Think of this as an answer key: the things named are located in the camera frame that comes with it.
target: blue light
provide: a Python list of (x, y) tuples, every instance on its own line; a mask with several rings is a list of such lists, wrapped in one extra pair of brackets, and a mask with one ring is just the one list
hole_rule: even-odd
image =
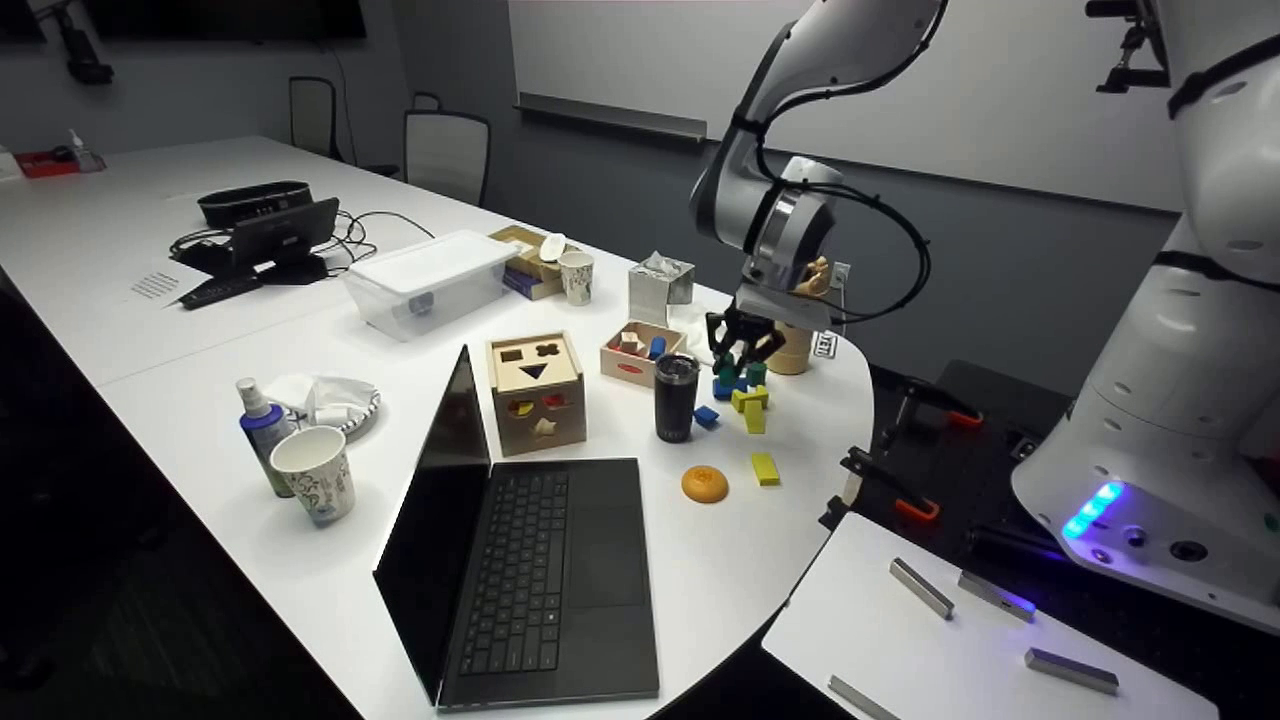
[(1109, 478), (1105, 487), (1094, 487), (1086, 502), (1080, 502), (1080, 513), (1065, 522), (1065, 534), (1069, 539), (1085, 534), (1120, 494), (1124, 494), (1120, 478)]

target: chair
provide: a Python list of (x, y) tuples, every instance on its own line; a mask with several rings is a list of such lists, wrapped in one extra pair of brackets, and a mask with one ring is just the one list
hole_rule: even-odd
[(404, 178), (438, 196), (483, 205), (487, 125), (458, 113), (404, 117)]
[(317, 154), (334, 150), (334, 85), (323, 74), (286, 74), (286, 144)]
[(407, 107), (414, 113), (445, 113), (445, 99), (435, 93), (412, 93)]

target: dark floor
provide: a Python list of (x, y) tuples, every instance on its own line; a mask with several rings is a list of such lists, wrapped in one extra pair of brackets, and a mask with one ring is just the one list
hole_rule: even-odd
[(357, 715), (6, 293), (0, 715)]

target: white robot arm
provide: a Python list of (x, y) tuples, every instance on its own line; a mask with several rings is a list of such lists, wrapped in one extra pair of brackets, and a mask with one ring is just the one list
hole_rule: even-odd
[(1280, 630), (1280, 500), (1244, 454), (1280, 396), (1280, 4), (1137, 11), (1182, 215), (1010, 490), (1075, 562)]
[(826, 303), (798, 299), (793, 288), (833, 228), (821, 189), (833, 191), (841, 171), (793, 154), (780, 174), (768, 174), (763, 131), (797, 103), (887, 85), (928, 49), (938, 15), (945, 0), (817, 0), (773, 40), (716, 161), (692, 189), (695, 224), (746, 256), (741, 312), (798, 328), (833, 325)]
[[(1280, 4), (1090, 4), (1124, 7), (1169, 68), (1186, 212), (1071, 414), (1010, 487), (1075, 562), (1280, 630), (1280, 500), (1239, 451), (1280, 396)], [(826, 196), (852, 189), (803, 154), (773, 171), (768, 125), (803, 99), (880, 88), (938, 15), (945, 0), (817, 0), (773, 40), (692, 189), (695, 224), (746, 256), (741, 312), (833, 325), (826, 303), (793, 288), (833, 228)]]

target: black device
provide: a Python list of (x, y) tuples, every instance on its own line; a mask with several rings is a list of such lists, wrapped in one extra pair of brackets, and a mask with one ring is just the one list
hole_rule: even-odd
[(246, 183), (228, 191), (206, 191), (195, 199), (206, 228), (236, 228), (253, 215), (276, 215), (312, 205), (312, 189), (299, 178)]
[(102, 40), (365, 40), (361, 0), (80, 0)]
[(233, 228), (222, 244), (181, 241), (172, 260), (206, 270), (200, 288), (181, 294), (182, 309), (203, 309), (258, 285), (312, 285), (327, 266), (312, 256), (317, 244), (331, 241), (334, 199), (282, 209)]
[(636, 459), (492, 465), (467, 348), (375, 583), (435, 709), (656, 696)]
[(76, 85), (113, 85), (117, 68), (95, 56), (86, 33), (72, 18), (67, 4), (50, 11), (50, 25), (65, 35), (67, 72), (76, 74)]

